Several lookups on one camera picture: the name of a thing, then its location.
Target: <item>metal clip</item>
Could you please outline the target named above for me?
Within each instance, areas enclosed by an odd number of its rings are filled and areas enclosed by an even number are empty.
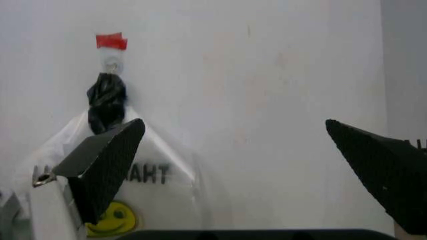
[[[34,166],[34,170],[32,171],[32,186],[34,188],[45,185],[52,181],[55,181],[57,176],[50,171],[49,166],[45,165],[42,174],[39,174],[39,168]]]

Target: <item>plastic bag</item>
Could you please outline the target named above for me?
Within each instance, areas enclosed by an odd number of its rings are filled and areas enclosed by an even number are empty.
[[[131,107],[127,106],[125,111],[125,122],[139,118]],[[73,118],[17,168],[13,186],[24,209],[28,207],[25,194],[31,187],[34,166],[43,169],[45,165],[57,165],[82,140],[91,136],[87,117],[88,112],[84,111]],[[134,213],[136,225],[132,230],[208,228],[208,216],[203,215],[206,211],[203,188],[195,162],[180,157],[147,123],[145,127],[127,179],[115,197],[117,203],[123,203]],[[89,236],[115,239],[121,233]]]
[[[87,90],[88,121],[94,134],[101,134],[121,124],[125,118],[126,87],[116,74],[100,73]]]

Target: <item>black lettering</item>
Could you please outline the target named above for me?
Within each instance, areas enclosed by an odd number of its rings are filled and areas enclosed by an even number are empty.
[[[144,181],[144,183],[146,183],[148,178],[151,177],[152,183],[155,184],[156,183],[156,165],[153,164],[151,171],[148,171],[147,168],[148,168],[147,164],[144,164],[143,181]]]
[[[138,180],[138,183],[141,182],[141,173],[136,164],[132,165],[132,169],[130,170],[129,180],[132,181],[134,178]]]
[[[158,169],[161,171],[161,184],[166,182],[166,172],[169,170],[169,164],[160,164]]]

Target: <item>textured rubber pad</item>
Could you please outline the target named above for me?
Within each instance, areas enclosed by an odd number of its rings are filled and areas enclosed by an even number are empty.
[[[326,129],[365,188],[409,234],[427,234],[427,156],[409,142],[336,120]]]
[[[122,185],[144,132],[144,122],[137,118],[90,136],[52,170],[67,177],[83,222],[98,223]]]

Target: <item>white wall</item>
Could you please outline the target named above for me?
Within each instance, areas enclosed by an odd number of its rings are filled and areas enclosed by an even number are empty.
[[[392,137],[427,137],[427,1],[381,2],[388,131]]]
[[[122,31],[130,103],[203,166],[216,228],[392,222],[325,130],[386,133],[379,0],[0,2],[0,180],[87,107],[95,33]]]

